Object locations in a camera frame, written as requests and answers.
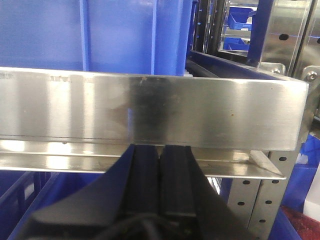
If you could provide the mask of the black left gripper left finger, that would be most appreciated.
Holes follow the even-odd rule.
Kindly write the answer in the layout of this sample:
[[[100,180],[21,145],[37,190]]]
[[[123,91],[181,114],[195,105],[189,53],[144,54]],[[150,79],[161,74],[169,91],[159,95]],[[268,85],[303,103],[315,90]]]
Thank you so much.
[[[31,214],[17,240],[87,240],[119,216],[159,212],[158,153],[131,144],[106,173],[70,196]]]

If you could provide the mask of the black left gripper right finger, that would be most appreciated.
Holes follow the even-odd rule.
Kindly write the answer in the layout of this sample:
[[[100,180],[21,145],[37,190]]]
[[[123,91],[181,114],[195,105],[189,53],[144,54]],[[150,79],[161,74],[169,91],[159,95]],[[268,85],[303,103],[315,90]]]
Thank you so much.
[[[161,212],[191,219],[193,240],[254,240],[256,237],[213,190],[189,146],[167,145],[160,156]]]

